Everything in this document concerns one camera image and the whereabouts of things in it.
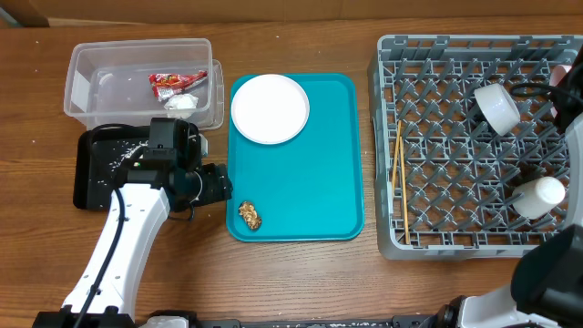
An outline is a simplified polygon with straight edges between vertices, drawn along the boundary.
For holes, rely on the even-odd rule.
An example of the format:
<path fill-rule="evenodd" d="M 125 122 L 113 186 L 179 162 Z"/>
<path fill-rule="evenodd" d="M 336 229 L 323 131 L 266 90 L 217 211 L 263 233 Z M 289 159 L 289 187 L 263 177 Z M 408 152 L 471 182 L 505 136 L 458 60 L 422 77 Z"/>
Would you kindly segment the brown food scrap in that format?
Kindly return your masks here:
<path fill-rule="evenodd" d="M 255 206 L 249 201 L 243 201 L 239 206 L 239 215 L 252 231 L 256 231 L 262 224 L 261 216 L 257 212 Z"/>

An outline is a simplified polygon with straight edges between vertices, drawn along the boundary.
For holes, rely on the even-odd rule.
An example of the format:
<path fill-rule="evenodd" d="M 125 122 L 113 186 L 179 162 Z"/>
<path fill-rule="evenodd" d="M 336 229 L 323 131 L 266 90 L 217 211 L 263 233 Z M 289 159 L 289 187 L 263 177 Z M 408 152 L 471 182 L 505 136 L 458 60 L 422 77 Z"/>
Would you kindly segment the white tissue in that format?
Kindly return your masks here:
<path fill-rule="evenodd" d="M 174 95 L 164 104 L 168 118 L 187 119 L 197 108 L 199 99 L 191 94 Z"/>

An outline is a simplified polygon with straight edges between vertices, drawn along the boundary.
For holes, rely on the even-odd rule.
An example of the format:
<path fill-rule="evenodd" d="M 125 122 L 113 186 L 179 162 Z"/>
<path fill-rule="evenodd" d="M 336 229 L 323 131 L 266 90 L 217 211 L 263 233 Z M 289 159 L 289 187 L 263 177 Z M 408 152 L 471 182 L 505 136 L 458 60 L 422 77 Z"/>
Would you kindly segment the large white plate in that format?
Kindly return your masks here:
<path fill-rule="evenodd" d="M 284 75 L 259 75 L 244 82 L 231 101 L 231 119 L 245 138 L 263 145 L 298 135 L 310 116 L 310 101 L 298 82 Z"/>

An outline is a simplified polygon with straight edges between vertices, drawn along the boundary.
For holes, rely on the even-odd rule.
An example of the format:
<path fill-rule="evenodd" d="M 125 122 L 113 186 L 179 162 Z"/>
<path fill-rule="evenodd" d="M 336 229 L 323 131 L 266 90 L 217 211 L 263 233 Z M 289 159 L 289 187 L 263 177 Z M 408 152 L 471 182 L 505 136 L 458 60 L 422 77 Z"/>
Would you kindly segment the teal serving tray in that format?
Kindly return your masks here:
<path fill-rule="evenodd" d="M 226 226 L 239 241 L 348 241 L 365 208 L 355 85 L 340 73 L 293 74 L 310 101 L 306 126 L 278 145 L 253 142 L 229 125 Z M 262 218 L 252 231 L 239 215 L 251 202 Z"/>

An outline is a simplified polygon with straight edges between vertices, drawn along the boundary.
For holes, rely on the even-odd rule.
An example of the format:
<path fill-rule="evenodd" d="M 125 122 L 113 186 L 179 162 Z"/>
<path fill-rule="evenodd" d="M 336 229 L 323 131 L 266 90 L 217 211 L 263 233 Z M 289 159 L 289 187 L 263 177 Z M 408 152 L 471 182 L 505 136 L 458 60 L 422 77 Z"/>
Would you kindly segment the red snack wrapper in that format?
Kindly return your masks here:
<path fill-rule="evenodd" d="M 208 72 L 200 70 L 196 74 L 153 74 L 148 76 L 148 81 L 158 102 L 169 100 L 171 97 L 184 93 L 204 82 Z"/>

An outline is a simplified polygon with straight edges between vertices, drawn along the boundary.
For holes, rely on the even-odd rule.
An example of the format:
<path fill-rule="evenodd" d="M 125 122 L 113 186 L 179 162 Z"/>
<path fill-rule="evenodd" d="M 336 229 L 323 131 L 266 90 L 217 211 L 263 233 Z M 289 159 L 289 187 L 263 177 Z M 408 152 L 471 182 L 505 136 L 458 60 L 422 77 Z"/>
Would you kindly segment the black plastic tray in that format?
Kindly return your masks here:
<path fill-rule="evenodd" d="M 93 144 L 100 140 L 145 138 L 140 147 L 124 159 L 110 176 L 107 167 L 97 160 Z M 79 138 L 77 149 L 74 205 L 95 210 L 113 202 L 129 185 L 144 185 L 161 190 L 170 209 L 181 212 L 196 206 L 201 192 L 202 137 L 198 128 L 182 119 L 153 118 L 150 124 L 134 127 L 109 123 L 93 128 Z"/>

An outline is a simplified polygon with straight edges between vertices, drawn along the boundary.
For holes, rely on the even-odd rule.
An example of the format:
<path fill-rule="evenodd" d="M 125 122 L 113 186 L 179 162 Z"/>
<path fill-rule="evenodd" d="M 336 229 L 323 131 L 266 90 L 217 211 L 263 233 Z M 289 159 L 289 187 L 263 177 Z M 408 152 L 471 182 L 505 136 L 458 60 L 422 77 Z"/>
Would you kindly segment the grey bowl of rice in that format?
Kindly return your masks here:
<path fill-rule="evenodd" d="M 499 136 L 506 135 L 520 122 L 517 105 L 502 85 L 477 88 L 474 96 L 482 115 Z"/>

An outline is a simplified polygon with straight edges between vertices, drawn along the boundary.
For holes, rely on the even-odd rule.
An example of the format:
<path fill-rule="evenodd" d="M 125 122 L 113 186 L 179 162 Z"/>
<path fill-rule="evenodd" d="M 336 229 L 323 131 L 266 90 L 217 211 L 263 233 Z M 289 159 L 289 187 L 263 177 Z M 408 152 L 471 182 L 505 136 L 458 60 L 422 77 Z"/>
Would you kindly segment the white paper cup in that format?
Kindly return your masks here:
<path fill-rule="evenodd" d="M 543 177 L 526 182 L 513 191 L 513 196 L 522 195 L 513 204 L 517 214 L 535 220 L 553 210 L 566 197 L 561 181 Z"/>

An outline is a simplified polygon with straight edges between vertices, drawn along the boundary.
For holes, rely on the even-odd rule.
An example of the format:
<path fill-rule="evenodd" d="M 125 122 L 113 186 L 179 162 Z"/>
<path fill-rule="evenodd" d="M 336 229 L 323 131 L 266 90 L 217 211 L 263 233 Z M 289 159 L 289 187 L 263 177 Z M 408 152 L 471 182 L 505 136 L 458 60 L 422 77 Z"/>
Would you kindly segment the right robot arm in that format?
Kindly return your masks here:
<path fill-rule="evenodd" d="M 580 327 L 582 325 L 582 55 L 554 86 L 520 83 L 515 97 L 544 96 L 570 155 L 567 227 L 518 262 L 511 283 L 481 296 L 459 296 L 423 327 Z"/>

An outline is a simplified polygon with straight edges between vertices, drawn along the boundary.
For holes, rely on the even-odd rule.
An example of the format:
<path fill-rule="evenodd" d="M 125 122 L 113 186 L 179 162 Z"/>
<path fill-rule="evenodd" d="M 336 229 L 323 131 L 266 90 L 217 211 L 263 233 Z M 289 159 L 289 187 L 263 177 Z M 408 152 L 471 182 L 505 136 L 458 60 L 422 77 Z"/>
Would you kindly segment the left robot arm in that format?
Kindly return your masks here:
<path fill-rule="evenodd" d="M 94 139 L 116 133 L 148 134 L 112 172 Z M 153 118 L 144 128 L 110 123 L 87 132 L 90 165 L 112 189 L 107 220 L 73 291 L 57 312 L 40 312 L 36 327 L 133 327 L 138 287 L 154 240 L 174 212 L 229 200 L 223 164 L 203 164 L 207 140 L 179 118 Z"/>

